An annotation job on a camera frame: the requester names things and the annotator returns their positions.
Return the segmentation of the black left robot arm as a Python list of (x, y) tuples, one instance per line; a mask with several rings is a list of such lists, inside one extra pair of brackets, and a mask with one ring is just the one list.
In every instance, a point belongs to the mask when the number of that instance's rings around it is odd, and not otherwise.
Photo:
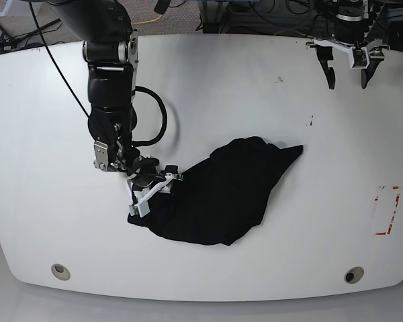
[(381, 38), (369, 37), (385, 3), (381, 1), (333, 1), (331, 5), (318, 3), (319, 12), (334, 24), (328, 38), (314, 38), (306, 43), (315, 49), (316, 57), (330, 90), (335, 88), (336, 76), (329, 63), (333, 50), (347, 55), (349, 67), (361, 72), (361, 88), (365, 89), (378, 66), (385, 60), (383, 51), (390, 47)]

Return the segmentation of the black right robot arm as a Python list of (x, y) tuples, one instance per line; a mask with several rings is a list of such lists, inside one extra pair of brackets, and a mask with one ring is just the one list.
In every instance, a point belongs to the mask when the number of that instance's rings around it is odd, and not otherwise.
[[(167, 111), (152, 90), (136, 85), (138, 32), (118, 1), (49, 1), (53, 12), (83, 41), (88, 66), (87, 96), (91, 104), (88, 129), (94, 140), (94, 166), (127, 176), (130, 215), (144, 217), (156, 193), (170, 193), (182, 176), (176, 166), (157, 169), (159, 160), (144, 157), (139, 148), (156, 144), (167, 129)], [(133, 100), (137, 92), (150, 95), (161, 110), (161, 128), (151, 140), (135, 141), (137, 124)]]

